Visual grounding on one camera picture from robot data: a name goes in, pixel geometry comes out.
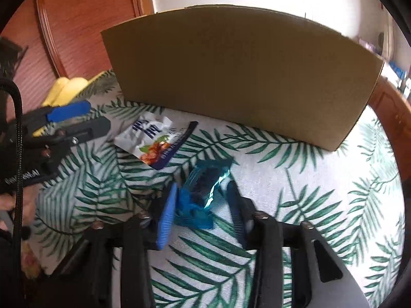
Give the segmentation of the person's left hand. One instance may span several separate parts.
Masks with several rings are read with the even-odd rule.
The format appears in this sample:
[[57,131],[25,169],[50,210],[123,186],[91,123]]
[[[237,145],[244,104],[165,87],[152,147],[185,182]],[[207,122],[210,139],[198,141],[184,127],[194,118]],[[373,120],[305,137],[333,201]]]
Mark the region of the person's left hand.
[[[23,213],[22,225],[29,226],[35,218],[36,198],[39,193],[38,186],[27,186],[23,190]],[[1,211],[14,211],[16,203],[16,193],[12,195],[1,194]]]

